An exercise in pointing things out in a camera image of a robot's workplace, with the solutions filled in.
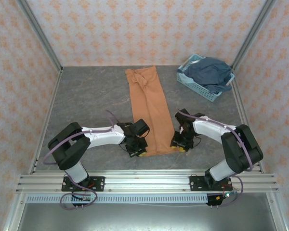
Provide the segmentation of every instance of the black mounting plate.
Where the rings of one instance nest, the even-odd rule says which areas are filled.
[[[89,185],[93,185],[89,187],[96,192],[103,192],[105,186],[105,177],[90,177]],[[63,183],[61,191],[63,192],[83,192],[83,190],[76,185],[74,185],[68,177],[63,177]]]
[[[204,176],[190,176],[189,177],[189,186],[191,191],[223,191],[225,185],[225,191],[232,191],[232,183],[229,184],[230,179],[223,179],[218,182],[218,184],[213,185],[212,188],[204,181]]]

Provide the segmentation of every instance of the light blue basket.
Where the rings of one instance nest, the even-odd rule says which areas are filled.
[[[200,55],[193,54],[191,55],[191,57],[189,57],[185,61],[183,65],[179,67],[179,69],[184,72],[190,66],[191,62],[204,59],[204,58],[205,57],[202,57]],[[231,73],[231,79],[228,81],[227,85],[229,85],[234,78],[235,78],[235,75]],[[199,95],[203,96],[207,100],[210,100],[211,102],[213,102],[218,96],[222,94],[222,92],[219,92],[218,94],[211,94],[208,89],[195,83],[192,78],[187,77],[183,73],[177,73],[177,81],[187,86],[189,89],[193,90],[194,92],[197,92]]]

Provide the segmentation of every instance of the orange cloth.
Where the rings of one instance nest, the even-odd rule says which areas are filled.
[[[143,119],[150,127],[144,156],[176,152],[177,149],[170,147],[174,128],[156,67],[128,69],[125,73],[130,85],[134,121]]]

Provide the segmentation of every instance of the patterned wallpaper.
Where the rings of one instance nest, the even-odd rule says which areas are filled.
[[[63,66],[229,64],[265,0],[29,0]]]
[[[57,71],[15,0],[0,0],[0,231],[27,173]]]
[[[278,175],[289,205],[289,0],[277,1],[236,79],[266,171]]]

